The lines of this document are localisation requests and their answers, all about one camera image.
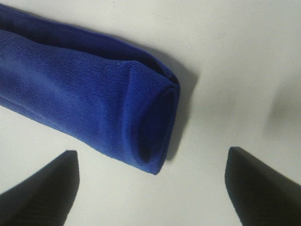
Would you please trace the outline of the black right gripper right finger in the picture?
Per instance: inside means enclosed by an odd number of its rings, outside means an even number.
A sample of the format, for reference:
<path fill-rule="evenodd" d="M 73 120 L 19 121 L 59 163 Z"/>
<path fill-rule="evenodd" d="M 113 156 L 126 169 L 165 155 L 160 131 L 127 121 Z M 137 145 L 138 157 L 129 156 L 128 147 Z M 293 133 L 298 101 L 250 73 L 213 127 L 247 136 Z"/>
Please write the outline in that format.
<path fill-rule="evenodd" d="M 244 149 L 229 149 L 224 178 L 242 225 L 301 224 L 301 186 Z"/>

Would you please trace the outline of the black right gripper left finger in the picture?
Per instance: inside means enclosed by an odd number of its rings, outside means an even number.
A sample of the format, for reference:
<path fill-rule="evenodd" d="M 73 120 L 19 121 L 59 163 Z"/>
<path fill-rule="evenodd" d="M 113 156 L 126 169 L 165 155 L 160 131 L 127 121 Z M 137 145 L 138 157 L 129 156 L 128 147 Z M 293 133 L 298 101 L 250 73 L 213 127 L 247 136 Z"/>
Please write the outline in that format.
<path fill-rule="evenodd" d="M 2 226 L 62 226 L 79 188 L 76 151 L 65 151 L 0 195 Z"/>

